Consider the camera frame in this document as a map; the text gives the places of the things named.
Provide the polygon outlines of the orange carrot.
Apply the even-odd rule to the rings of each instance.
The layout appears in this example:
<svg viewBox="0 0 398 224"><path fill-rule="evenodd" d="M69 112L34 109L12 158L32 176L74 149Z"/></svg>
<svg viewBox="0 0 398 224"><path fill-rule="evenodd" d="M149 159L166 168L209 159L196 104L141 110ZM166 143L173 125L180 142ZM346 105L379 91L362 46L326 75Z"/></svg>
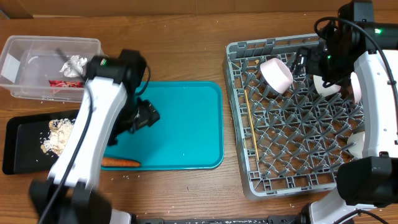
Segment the orange carrot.
<svg viewBox="0 0 398 224"><path fill-rule="evenodd" d="M115 159L104 157L101 165L104 167L140 167L141 164L134 160L128 159Z"/></svg>

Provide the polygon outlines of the red snack wrapper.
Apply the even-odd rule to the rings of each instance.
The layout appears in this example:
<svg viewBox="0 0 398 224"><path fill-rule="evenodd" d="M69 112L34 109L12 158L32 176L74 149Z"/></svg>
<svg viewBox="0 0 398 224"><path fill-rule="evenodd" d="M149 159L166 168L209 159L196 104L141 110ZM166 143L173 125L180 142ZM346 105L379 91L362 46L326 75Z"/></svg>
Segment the red snack wrapper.
<svg viewBox="0 0 398 224"><path fill-rule="evenodd" d="M49 80L50 86L59 88L83 88L83 82L68 82L61 80Z"/></svg>

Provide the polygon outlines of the white bowl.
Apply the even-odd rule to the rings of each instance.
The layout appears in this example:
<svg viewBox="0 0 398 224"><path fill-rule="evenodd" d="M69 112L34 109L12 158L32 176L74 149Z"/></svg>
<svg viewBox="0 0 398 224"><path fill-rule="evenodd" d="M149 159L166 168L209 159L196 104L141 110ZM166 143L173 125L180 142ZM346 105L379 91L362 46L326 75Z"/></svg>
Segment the white bowl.
<svg viewBox="0 0 398 224"><path fill-rule="evenodd" d="M315 89L316 89L317 93L323 97L333 95L335 93L338 93L341 90L341 87L339 85L332 85L332 86L325 88L323 86L324 81L322 80L321 76L314 75L313 83L315 85Z"/></svg>

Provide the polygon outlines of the white tissue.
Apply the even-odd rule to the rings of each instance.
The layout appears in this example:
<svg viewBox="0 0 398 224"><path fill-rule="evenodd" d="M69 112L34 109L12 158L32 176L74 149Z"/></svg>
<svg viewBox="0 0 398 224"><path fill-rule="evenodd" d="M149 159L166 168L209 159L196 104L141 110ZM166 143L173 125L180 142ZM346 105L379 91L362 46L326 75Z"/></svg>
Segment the white tissue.
<svg viewBox="0 0 398 224"><path fill-rule="evenodd" d="M76 78L83 76L83 67L88 59L80 55L72 55L62 66L60 73L67 78Z"/></svg>

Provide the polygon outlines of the pink bowl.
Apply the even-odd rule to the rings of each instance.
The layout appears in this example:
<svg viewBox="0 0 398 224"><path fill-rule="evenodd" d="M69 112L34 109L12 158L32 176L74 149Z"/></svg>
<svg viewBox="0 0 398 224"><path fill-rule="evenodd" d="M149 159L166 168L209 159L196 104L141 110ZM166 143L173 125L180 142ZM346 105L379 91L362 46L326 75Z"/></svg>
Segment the pink bowl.
<svg viewBox="0 0 398 224"><path fill-rule="evenodd" d="M278 58L260 64L260 71L265 81L278 93L284 93L293 83L289 68Z"/></svg>

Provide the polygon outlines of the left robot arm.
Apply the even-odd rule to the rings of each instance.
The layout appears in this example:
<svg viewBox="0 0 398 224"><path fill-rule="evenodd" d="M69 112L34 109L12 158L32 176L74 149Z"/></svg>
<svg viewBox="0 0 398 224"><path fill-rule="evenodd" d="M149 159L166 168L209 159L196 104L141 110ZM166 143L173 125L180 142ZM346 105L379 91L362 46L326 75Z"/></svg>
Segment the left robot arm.
<svg viewBox="0 0 398 224"><path fill-rule="evenodd" d="M29 194L39 223L136 223L135 214L116 210L98 191L106 146L125 131L135 133L160 119L140 96L150 75L145 58L124 49L117 58L95 55L82 74L85 92L62 155L47 180L33 180Z"/></svg>

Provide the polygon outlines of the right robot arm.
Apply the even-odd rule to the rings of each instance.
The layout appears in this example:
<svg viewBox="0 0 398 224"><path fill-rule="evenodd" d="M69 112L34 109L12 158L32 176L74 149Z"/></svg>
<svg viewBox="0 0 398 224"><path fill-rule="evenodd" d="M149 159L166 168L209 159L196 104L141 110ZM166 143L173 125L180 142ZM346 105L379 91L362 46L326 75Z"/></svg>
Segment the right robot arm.
<svg viewBox="0 0 398 224"><path fill-rule="evenodd" d="M300 48L290 69L321 76L325 87L359 83L364 146L362 158L339 167L336 187L295 221L352 223L397 203L397 25L375 22L371 1L351 1L314 30L320 43Z"/></svg>

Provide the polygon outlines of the wooden chopstick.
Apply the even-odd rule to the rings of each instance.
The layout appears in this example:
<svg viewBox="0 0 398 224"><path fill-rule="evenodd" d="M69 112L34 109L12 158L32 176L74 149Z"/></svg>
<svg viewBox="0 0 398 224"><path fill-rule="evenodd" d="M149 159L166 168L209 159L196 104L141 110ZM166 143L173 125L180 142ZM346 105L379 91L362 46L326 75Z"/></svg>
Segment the wooden chopstick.
<svg viewBox="0 0 398 224"><path fill-rule="evenodd" d="M250 128L251 128L252 141L253 141L253 146L254 146L254 150L255 150L255 153L256 153L256 159L257 159L257 161L259 161L260 158L259 158L259 153L258 153L258 148L257 148L256 134L255 134L255 130L254 130L254 123L253 123L253 119L252 119L252 113L251 113L251 108L250 108L250 105L249 105L248 93L247 93L246 89L244 89L244 99L245 99L246 108L247 108L247 111L248 111L249 125L250 125Z"/></svg>

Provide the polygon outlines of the white cup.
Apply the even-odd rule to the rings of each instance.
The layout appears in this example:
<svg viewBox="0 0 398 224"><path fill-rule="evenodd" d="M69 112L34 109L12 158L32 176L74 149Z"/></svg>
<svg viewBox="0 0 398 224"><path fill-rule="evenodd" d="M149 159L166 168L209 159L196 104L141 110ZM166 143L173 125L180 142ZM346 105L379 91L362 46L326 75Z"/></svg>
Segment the white cup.
<svg viewBox="0 0 398 224"><path fill-rule="evenodd" d="M364 139L365 132L362 131L351 135L347 140L347 144L352 144L348 149L348 152L358 159L363 158Z"/></svg>

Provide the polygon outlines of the pink plate with food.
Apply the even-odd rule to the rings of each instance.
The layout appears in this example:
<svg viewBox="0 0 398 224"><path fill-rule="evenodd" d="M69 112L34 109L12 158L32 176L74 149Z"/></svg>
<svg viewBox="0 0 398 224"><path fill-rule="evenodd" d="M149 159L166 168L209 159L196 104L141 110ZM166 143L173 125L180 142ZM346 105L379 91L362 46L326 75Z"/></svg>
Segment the pink plate with food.
<svg viewBox="0 0 398 224"><path fill-rule="evenodd" d="M362 93L361 93L361 87L359 84L359 79L355 72L351 73L350 80L351 80L353 101L354 101L354 103L359 103L361 101Z"/></svg>

